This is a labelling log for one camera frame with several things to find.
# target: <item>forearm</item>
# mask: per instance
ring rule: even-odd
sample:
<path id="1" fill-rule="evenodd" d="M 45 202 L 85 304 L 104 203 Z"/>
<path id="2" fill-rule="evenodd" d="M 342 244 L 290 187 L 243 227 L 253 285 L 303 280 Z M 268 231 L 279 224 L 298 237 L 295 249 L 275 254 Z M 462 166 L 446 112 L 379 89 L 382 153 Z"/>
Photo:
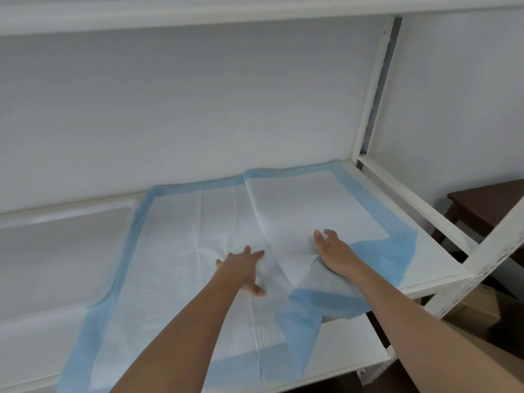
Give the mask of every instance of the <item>forearm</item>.
<path id="1" fill-rule="evenodd" d="M 422 393 L 524 391 L 506 370 L 362 261 L 351 265 L 347 277 L 362 291 Z"/>
<path id="2" fill-rule="evenodd" d="M 240 286 L 216 273 L 147 346 L 111 393 L 200 392 L 222 324 Z"/>

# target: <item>hand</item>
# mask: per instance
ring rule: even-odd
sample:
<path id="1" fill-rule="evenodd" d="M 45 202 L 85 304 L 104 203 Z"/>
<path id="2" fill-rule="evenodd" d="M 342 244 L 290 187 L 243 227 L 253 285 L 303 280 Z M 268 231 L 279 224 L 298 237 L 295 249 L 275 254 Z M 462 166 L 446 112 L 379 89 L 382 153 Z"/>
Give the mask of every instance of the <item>hand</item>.
<path id="1" fill-rule="evenodd" d="M 352 266 L 362 261 L 348 244 L 338 239 L 336 231 L 326 229 L 324 233 L 327 234 L 327 240 L 318 230 L 313 233 L 322 261 L 331 271 L 349 279 Z"/>
<path id="2" fill-rule="evenodd" d="M 225 261 L 216 260 L 217 270 L 215 275 L 223 276 L 232 284 L 239 284 L 243 289 L 251 292 L 255 297 L 263 297 L 266 292 L 255 284 L 255 266 L 265 251 L 251 253 L 251 247 L 246 245 L 240 254 L 227 254 Z"/>

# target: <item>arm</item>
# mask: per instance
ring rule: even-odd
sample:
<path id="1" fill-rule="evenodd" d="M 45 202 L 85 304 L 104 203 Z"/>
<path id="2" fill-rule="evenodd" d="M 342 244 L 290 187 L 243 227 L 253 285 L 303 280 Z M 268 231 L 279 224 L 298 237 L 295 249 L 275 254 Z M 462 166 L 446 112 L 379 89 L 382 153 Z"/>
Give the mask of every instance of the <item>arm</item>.
<path id="1" fill-rule="evenodd" d="M 524 392 L 494 360 L 431 316 L 325 230 L 313 237 L 324 264 L 362 291 L 404 368 L 422 392 Z"/>
<path id="2" fill-rule="evenodd" d="M 264 251 L 247 246 L 243 253 L 216 261 L 217 271 L 162 332 L 144 349 L 111 393 L 180 392 L 202 390 L 220 329 L 240 288 L 261 297 L 255 265 Z"/>

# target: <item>dark wooden table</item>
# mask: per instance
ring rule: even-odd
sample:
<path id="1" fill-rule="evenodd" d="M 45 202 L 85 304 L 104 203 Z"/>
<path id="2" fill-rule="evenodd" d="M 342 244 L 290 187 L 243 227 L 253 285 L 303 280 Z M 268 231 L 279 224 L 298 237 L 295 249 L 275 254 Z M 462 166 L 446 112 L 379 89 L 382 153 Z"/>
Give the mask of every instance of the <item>dark wooden table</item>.
<path id="1" fill-rule="evenodd" d="M 486 237 L 522 197 L 524 179 L 461 190 L 448 194 L 453 203 L 444 216 L 453 223 L 462 221 L 471 230 Z M 436 229 L 432 237 L 438 243 L 445 238 Z M 511 258 L 524 266 L 524 247 L 516 250 Z"/>

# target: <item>disposable underpad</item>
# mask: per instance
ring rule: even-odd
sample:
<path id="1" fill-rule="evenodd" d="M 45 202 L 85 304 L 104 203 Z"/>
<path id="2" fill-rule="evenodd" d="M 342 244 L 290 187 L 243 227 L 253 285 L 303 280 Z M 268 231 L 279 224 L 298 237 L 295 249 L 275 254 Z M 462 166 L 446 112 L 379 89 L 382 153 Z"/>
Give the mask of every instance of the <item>disposable underpad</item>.
<path id="1" fill-rule="evenodd" d="M 339 162 L 154 187 L 136 211 L 112 290 L 88 311 L 59 391 L 110 390 L 210 280 L 215 260 L 245 245 L 266 250 L 257 283 L 267 294 L 239 292 L 204 386 L 300 379 L 322 316 L 369 309 L 356 287 L 318 258 L 312 234 L 324 228 L 401 283 L 416 231 Z"/>

